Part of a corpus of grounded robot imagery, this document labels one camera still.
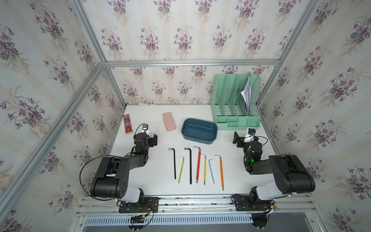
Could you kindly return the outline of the blue handled hex key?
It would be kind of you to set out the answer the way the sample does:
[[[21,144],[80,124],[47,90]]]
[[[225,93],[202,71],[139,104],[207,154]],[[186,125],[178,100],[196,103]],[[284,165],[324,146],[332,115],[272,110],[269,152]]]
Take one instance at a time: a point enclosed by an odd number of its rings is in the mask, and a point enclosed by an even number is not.
[[[212,182],[213,182],[213,184],[215,184],[214,174],[213,174],[212,164],[211,164],[211,161],[212,161],[212,160],[213,160],[213,159],[209,159],[209,160],[208,160],[208,164],[209,164],[209,170],[210,170],[210,175],[211,175],[211,178],[212,178]]]

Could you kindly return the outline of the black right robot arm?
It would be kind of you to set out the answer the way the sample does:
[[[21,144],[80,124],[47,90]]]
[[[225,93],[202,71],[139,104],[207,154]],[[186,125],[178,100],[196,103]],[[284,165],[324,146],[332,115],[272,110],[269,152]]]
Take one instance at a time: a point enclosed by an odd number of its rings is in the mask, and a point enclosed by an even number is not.
[[[296,155],[270,155],[262,159],[264,144],[252,129],[248,136],[234,133],[233,144],[243,149],[243,164],[250,175],[272,174],[273,181],[253,187],[249,198],[252,202],[269,201],[293,193],[309,193],[316,188],[313,177]]]

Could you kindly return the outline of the yellow handled hex key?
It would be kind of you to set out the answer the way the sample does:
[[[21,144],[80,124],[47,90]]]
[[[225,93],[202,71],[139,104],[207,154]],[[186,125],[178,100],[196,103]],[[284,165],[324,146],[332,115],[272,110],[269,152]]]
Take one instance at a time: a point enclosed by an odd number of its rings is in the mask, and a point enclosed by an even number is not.
[[[201,154],[201,157],[204,157],[203,184],[206,185],[207,157],[205,154]]]

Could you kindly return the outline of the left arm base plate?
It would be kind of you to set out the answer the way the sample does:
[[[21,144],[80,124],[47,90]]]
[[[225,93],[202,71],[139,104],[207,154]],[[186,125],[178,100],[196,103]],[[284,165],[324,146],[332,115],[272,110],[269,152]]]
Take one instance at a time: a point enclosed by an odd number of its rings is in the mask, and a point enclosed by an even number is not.
[[[119,213],[157,213],[158,197],[144,197],[142,202],[138,203],[119,203]]]

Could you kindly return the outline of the orange handled hex key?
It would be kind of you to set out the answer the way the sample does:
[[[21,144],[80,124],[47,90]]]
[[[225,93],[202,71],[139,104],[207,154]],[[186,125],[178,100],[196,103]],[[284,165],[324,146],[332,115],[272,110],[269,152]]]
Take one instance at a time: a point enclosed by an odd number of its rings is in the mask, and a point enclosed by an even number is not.
[[[223,161],[220,155],[214,155],[216,158],[219,158],[219,165],[220,165],[220,178],[221,178],[221,187],[222,191],[224,191],[224,175],[223,175]]]

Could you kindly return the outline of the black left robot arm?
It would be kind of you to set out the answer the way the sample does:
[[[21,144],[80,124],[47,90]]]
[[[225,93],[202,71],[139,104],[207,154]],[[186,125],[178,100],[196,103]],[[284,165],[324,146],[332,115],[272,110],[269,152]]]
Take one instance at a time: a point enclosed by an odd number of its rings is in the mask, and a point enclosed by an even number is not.
[[[129,154],[123,157],[104,157],[90,187],[90,195],[101,200],[117,199],[130,204],[145,204],[144,191],[129,185],[129,172],[146,165],[149,149],[157,145],[157,135],[150,137],[141,132],[134,135],[134,144]]]

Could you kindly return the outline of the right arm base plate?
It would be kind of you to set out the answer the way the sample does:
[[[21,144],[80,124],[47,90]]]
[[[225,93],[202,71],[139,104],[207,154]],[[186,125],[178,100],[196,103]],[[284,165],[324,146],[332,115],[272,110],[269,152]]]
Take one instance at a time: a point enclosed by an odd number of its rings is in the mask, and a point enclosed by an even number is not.
[[[260,200],[258,197],[234,194],[231,196],[232,203],[237,211],[270,211],[274,208],[274,200]]]

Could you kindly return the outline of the red handled hex key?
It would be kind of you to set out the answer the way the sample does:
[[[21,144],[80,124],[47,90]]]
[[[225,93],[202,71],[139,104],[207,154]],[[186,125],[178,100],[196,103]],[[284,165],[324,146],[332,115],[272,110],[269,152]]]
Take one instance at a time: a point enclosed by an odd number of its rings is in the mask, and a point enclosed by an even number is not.
[[[193,148],[198,150],[198,162],[197,162],[197,172],[196,172],[196,183],[198,183],[199,175],[200,175],[201,148],[198,146],[194,146]]]

